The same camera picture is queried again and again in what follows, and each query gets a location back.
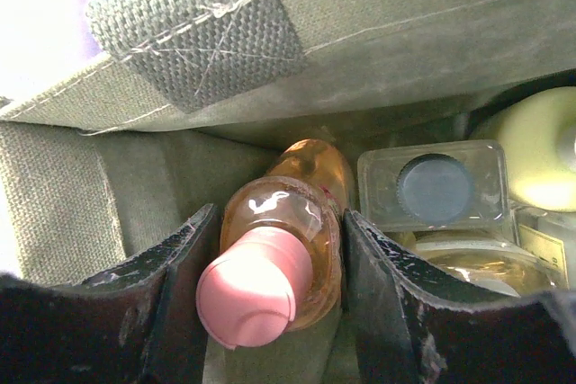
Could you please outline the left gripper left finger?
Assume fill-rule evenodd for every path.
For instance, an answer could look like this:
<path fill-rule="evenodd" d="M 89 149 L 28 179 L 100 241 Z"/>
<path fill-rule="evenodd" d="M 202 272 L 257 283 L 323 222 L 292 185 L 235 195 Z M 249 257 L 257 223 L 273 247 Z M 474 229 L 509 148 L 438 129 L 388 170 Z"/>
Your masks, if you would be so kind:
<path fill-rule="evenodd" d="M 173 235 L 75 285 L 1 278 L 4 383 L 199 383 L 195 308 L 220 233 L 212 204 Z"/>

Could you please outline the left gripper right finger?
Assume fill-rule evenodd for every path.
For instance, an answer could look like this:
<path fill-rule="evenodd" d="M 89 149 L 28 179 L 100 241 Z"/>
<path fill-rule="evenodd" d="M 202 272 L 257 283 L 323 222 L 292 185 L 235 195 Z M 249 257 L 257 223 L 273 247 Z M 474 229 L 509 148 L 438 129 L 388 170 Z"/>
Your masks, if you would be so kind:
<path fill-rule="evenodd" d="M 573 291 L 506 296 L 442 271 L 354 210 L 343 228 L 363 382 L 574 382 Z"/>

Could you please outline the amber pump soap bottle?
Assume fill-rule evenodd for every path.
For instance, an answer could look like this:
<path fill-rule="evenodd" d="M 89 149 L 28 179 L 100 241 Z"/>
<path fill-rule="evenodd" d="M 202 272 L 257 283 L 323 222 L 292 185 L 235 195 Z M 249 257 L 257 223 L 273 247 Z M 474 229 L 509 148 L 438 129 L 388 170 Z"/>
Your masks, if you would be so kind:
<path fill-rule="evenodd" d="M 543 260 L 484 230 L 389 232 L 392 240 L 463 281 L 512 297 L 566 284 Z"/>

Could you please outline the orange bottle pink cap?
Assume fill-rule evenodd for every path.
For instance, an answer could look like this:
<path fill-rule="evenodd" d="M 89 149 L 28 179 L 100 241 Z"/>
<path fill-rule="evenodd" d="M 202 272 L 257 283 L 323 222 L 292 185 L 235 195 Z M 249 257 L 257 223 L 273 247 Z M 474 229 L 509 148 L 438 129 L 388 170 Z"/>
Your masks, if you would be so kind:
<path fill-rule="evenodd" d="M 328 142 L 287 148 L 229 200 L 220 254 L 202 272 L 196 308 L 228 349 L 259 347 L 315 325 L 341 300 L 341 220 L 355 202 L 354 177 Z"/>

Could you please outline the clear bottle black label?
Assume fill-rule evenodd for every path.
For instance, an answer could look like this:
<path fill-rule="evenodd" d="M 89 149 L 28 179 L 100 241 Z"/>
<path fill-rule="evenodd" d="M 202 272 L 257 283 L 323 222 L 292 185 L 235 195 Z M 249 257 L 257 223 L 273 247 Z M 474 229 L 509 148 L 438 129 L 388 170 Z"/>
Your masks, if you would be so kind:
<path fill-rule="evenodd" d="M 361 214 L 384 232 L 491 229 L 509 216 L 504 151 L 466 140 L 363 153 Z"/>

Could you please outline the yellow-green lotion bottle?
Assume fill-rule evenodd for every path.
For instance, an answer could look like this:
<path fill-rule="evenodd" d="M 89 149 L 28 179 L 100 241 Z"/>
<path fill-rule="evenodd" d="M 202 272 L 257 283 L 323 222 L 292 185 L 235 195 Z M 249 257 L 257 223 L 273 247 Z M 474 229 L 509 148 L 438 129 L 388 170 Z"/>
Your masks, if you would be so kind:
<path fill-rule="evenodd" d="M 509 197 L 543 210 L 575 211 L 575 88 L 533 94 L 483 121 L 472 139 L 493 139 L 507 164 Z"/>

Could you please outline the clear bottle yellow label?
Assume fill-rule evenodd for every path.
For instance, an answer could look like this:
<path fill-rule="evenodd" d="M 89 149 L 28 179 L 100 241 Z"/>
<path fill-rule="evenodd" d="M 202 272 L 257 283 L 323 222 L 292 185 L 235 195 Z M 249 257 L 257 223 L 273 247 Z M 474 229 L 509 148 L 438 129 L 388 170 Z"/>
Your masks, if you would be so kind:
<path fill-rule="evenodd" d="M 518 244 L 539 258 L 558 287 L 575 289 L 575 213 L 527 206 L 513 211 Z"/>

